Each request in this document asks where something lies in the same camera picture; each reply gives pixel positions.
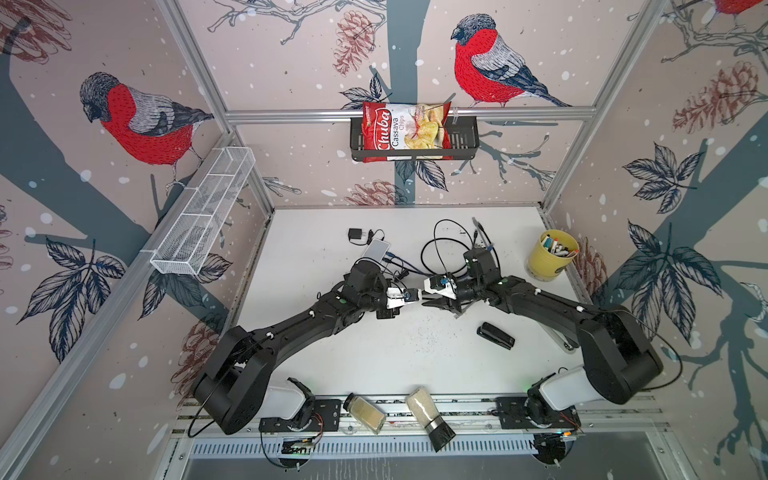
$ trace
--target bird wallpaper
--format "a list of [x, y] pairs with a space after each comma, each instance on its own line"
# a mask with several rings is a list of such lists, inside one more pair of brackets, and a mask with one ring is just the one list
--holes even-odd
[[[153, 1], [0, 0], [0, 12], [5, 442], [220, 131]], [[264, 221], [246, 188], [198, 278], [143, 280], [29, 478], [150, 476], [199, 367], [188, 356], [216, 341]]]
[[[182, 0], [180, 6], [227, 107], [274, 110], [359, 109], [364, 101], [591, 105], [633, 27], [627, 17], [644, 2], [609, 3], [536, 2], [525, 12], [496, 0]], [[558, 10], [562, 15], [551, 15]], [[581, 127], [580, 121], [480, 122], [472, 161], [397, 165], [356, 165], [342, 124], [238, 130], [263, 153], [257, 163], [264, 177], [302, 192], [273, 192], [275, 205], [347, 206], [541, 201]], [[382, 186], [386, 200], [369, 200]]]
[[766, 28], [765, 2], [671, 2], [552, 213], [659, 383], [682, 366], [653, 394], [706, 479], [768, 472]]
[[[336, 110], [592, 105], [645, 2], [178, 3], [227, 109]], [[553, 212], [578, 237], [593, 301], [647, 324], [665, 378], [684, 366], [654, 396], [706, 480], [765, 478], [768, 465], [766, 8], [670, 0]], [[5, 439], [220, 132], [154, 0], [0, 11]], [[238, 133], [276, 206], [365, 207], [538, 202], [582, 128], [480, 122], [471, 161], [374, 164], [350, 157], [348, 124]], [[264, 221], [245, 188], [199, 278], [143, 280], [29, 478], [152, 474]]]

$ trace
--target black wire basket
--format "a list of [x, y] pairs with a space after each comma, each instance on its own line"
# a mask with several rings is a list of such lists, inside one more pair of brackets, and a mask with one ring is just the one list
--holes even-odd
[[349, 129], [349, 149], [355, 161], [365, 161], [368, 157], [410, 157], [394, 161], [421, 160], [419, 157], [442, 157], [430, 160], [471, 160], [475, 158], [480, 137], [477, 117], [454, 117], [445, 119], [445, 132], [451, 139], [452, 148], [429, 148], [425, 150], [365, 150], [362, 139], [362, 118], [351, 118]]

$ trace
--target white wire basket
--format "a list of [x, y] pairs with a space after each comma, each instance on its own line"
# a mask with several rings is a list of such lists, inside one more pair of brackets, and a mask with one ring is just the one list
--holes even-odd
[[254, 163], [248, 147], [221, 150], [150, 260], [160, 273], [200, 272]]

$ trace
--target chip bag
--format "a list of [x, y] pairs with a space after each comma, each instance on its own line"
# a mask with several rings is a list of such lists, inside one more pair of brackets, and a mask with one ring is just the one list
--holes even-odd
[[[445, 118], [451, 103], [362, 105], [362, 137], [365, 150], [425, 150], [450, 148], [445, 134]], [[452, 157], [427, 156], [420, 159], [450, 160]], [[410, 160], [411, 157], [366, 157], [364, 162]]]

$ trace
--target bird illustration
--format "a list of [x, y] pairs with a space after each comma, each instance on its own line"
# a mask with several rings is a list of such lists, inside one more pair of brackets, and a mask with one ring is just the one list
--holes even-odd
[[570, 107], [550, 95], [525, 65], [525, 59], [504, 43], [490, 15], [462, 18], [451, 39], [456, 40], [456, 81], [475, 99], [472, 107], [481, 101], [498, 102], [503, 107], [510, 99], [521, 97], [544, 98], [559, 107]]
[[187, 150], [202, 163], [192, 148], [192, 137], [212, 114], [185, 107], [165, 95], [145, 94], [102, 71], [85, 79], [80, 101], [88, 120], [100, 120], [133, 158], [150, 165], [173, 165], [174, 180], [166, 185], [166, 192], [174, 185], [184, 185], [176, 180], [176, 162]]
[[687, 8], [697, 3], [705, 2], [705, 1], [708, 1], [709, 3], [714, 3], [714, 13], [711, 14], [712, 17], [709, 18], [709, 20], [706, 22], [706, 24], [703, 27], [703, 30], [705, 31], [709, 30], [710, 23], [712, 23], [715, 17], [717, 17], [717, 14], [724, 13], [726, 15], [733, 15], [733, 28], [731, 28], [730, 31], [736, 31], [736, 30], [743, 31], [746, 29], [746, 26], [739, 24], [739, 14], [741, 12], [744, 12], [748, 8], [752, 8], [753, 6], [757, 5], [762, 0], [691, 0], [688, 3], [682, 4], [679, 7], [679, 9], [682, 10], [684, 8]]

